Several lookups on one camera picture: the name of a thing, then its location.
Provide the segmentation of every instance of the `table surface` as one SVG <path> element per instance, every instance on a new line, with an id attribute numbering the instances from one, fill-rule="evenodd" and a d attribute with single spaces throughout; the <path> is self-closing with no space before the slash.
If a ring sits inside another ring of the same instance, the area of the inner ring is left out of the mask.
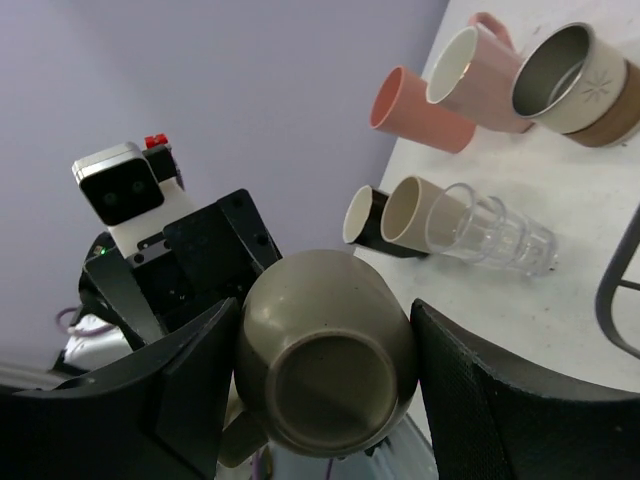
<path id="1" fill-rule="evenodd" d="M 558 27 L 591 23 L 598 35 L 640 63 L 640 2 L 635 0 L 451 0 L 423 78 L 453 35 L 477 11 L 509 28 L 528 54 Z M 524 135 L 478 128 L 457 155 L 399 139 L 382 179 L 390 192 L 420 175 L 441 187 L 467 182 L 527 213 L 558 236 L 555 272 L 527 279 L 515 272 L 469 266 L 431 256 L 396 259 L 362 248 L 409 312 L 422 298 L 467 330 L 524 358 L 576 378 L 640 392 L 640 361 L 609 343 L 596 323 L 596 289 L 640 203 L 640 135 L 608 149 L 587 149 L 536 126 Z M 626 278 L 640 278 L 640 262 Z M 618 294 L 614 315 L 623 334 L 640 345 L 640 294 Z M 418 391 L 409 413 L 430 438 Z"/>

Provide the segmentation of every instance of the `beige cup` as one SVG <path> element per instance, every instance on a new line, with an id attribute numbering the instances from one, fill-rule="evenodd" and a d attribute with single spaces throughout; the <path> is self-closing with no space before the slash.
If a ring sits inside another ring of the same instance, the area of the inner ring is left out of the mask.
<path id="1" fill-rule="evenodd" d="M 426 240 L 427 216 L 443 189 L 418 176 L 405 178 L 395 188 L 382 212 L 382 238 L 396 245 L 431 253 Z M 447 200 L 452 213 L 464 210 Z"/>
<path id="2" fill-rule="evenodd" d="M 340 457 L 376 444 L 406 413 L 416 345 L 371 266 L 311 250 L 278 261 L 251 288 L 234 376 L 244 408 L 223 430 L 223 465 L 242 463 L 268 440 Z"/>
<path id="3" fill-rule="evenodd" d="M 566 25 L 523 63 L 511 93 L 513 109 L 583 145 L 613 143 L 640 120 L 640 85 L 631 69 L 637 70 L 593 27 Z"/>

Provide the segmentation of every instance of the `gray wall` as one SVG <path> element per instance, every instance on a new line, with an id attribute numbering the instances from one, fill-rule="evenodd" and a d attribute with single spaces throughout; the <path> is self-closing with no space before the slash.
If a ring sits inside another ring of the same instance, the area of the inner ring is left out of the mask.
<path id="1" fill-rule="evenodd" d="M 0 16 L 0 360 L 49 365 L 55 311 L 101 225 L 73 160 L 166 132 L 202 205 L 248 188 L 284 253 L 342 248 L 393 138 L 367 127 L 396 64 L 420 71 L 446 0 L 23 0 Z"/>

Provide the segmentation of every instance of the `clear glass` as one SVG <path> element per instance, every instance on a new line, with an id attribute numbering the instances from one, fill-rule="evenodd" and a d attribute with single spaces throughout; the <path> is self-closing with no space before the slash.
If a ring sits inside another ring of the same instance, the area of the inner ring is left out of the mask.
<path id="1" fill-rule="evenodd" d="M 433 253 L 527 275 L 548 273 L 557 253 L 550 230 L 465 183 L 451 185 L 433 202 L 425 234 Z"/>

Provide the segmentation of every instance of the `pink cup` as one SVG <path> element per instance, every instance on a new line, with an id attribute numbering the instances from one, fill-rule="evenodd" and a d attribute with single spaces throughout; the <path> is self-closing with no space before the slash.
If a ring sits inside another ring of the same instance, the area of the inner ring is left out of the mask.
<path id="1" fill-rule="evenodd" d="M 373 103 L 369 125 L 414 142 L 446 152 L 458 153 L 466 147 L 476 129 L 474 123 L 424 96 L 427 83 L 405 67 L 396 67 L 387 76 Z"/>
<path id="2" fill-rule="evenodd" d="M 522 62 L 507 28 L 489 13 L 476 13 L 438 58 L 427 101 L 490 130 L 525 132 L 532 123 L 511 106 L 511 87 Z"/>

